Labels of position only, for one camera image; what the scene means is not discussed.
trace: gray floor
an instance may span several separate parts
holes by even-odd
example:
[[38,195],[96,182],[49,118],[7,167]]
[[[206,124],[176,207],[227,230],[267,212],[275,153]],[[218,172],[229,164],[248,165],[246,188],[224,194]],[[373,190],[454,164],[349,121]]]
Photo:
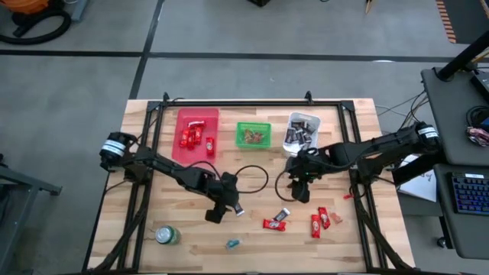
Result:
[[[141,52],[157,0],[92,0],[82,23],[47,44],[0,50]],[[13,30],[0,9],[0,32]],[[33,30],[58,24],[56,18]],[[152,52],[299,53],[382,57],[453,57],[465,46],[446,39],[435,0],[166,0]],[[41,195],[13,268],[46,275],[83,265],[106,173],[98,152],[121,124],[139,58],[0,56],[0,152],[7,163],[63,186]],[[150,58],[139,99],[172,97],[371,97],[396,105],[423,90],[419,72],[434,63]],[[410,105],[396,108],[407,113]],[[434,123],[428,105],[417,114]],[[403,116],[379,117],[395,131]],[[416,265],[424,270],[486,273],[489,261],[464,260],[432,242],[437,218],[405,217]]]

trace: keyboard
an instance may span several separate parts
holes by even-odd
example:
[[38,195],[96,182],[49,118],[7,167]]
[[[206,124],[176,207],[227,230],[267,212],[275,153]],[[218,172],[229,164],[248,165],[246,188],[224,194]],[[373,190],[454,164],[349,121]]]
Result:
[[455,211],[489,215],[489,175],[452,173]]

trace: black hose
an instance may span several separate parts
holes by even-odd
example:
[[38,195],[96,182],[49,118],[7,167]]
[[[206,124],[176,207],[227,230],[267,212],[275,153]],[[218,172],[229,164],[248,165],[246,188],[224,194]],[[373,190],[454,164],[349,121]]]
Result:
[[35,26],[37,23],[41,22],[46,18],[50,18],[53,16],[61,16],[63,18],[63,23],[56,30],[50,32],[49,34],[44,34],[32,38],[6,37],[5,35],[0,34],[0,41],[8,44],[14,44],[14,45],[35,45],[35,44],[42,44],[44,42],[48,42],[55,38],[58,38],[64,33],[66,33],[66,31],[68,31],[71,25],[70,15],[66,11],[61,9],[43,11],[38,15],[32,15],[31,18],[27,19],[26,22],[14,32],[14,36],[16,37],[23,36],[30,29],[32,29],[32,27]]

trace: green soda can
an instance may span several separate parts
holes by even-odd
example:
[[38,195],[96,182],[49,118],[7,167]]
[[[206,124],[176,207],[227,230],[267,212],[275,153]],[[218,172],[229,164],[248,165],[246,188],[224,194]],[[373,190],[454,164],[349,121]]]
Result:
[[173,226],[165,225],[156,230],[156,241],[160,244],[178,244],[180,236],[180,232]]

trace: wooden tabletop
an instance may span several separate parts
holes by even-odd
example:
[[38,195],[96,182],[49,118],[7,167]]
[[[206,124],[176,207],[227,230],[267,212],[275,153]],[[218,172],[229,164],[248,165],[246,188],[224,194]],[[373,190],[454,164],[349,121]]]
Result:
[[[362,140],[381,135],[372,99],[352,99]],[[146,110],[146,100],[131,100],[126,107],[121,131],[138,136],[141,133]],[[176,117],[179,108],[164,112],[158,152],[171,157]],[[240,203],[245,214],[236,217],[226,214],[221,224],[206,222],[207,209],[213,202],[203,196],[185,191],[175,180],[155,173],[147,224],[141,254],[140,272],[159,273],[312,273],[365,271],[361,252],[358,223],[352,199],[343,199],[348,193],[348,173],[326,175],[309,185],[311,199],[307,204],[283,202],[274,192],[274,180],[283,170],[286,156],[282,142],[291,112],[303,112],[322,119],[318,146],[342,141],[336,107],[227,107],[219,108],[219,134],[215,166],[220,173],[235,173],[249,164],[262,166],[270,174],[268,186],[256,194],[241,194]],[[267,150],[240,150],[235,146],[235,129],[239,121],[270,122],[272,145]],[[121,181],[122,173],[114,173],[108,187]],[[280,191],[289,196],[285,186],[289,180],[280,180]],[[238,177],[238,189],[253,190],[264,183],[260,170],[244,170]],[[389,183],[372,185],[381,231],[394,250],[410,265],[414,265],[403,216],[395,187]],[[105,258],[120,238],[125,223],[131,184],[112,189],[105,196],[100,215],[89,268]],[[343,222],[332,224],[321,231],[320,239],[311,237],[311,215],[325,206],[336,212]],[[283,207],[291,214],[287,217],[285,232],[263,229],[264,218],[273,218]],[[178,228],[182,234],[180,244],[158,244],[154,232],[164,225]],[[227,251],[229,239],[239,238],[242,244]],[[369,232],[372,258],[378,263],[374,241]],[[130,243],[127,265],[131,264],[134,240]]]

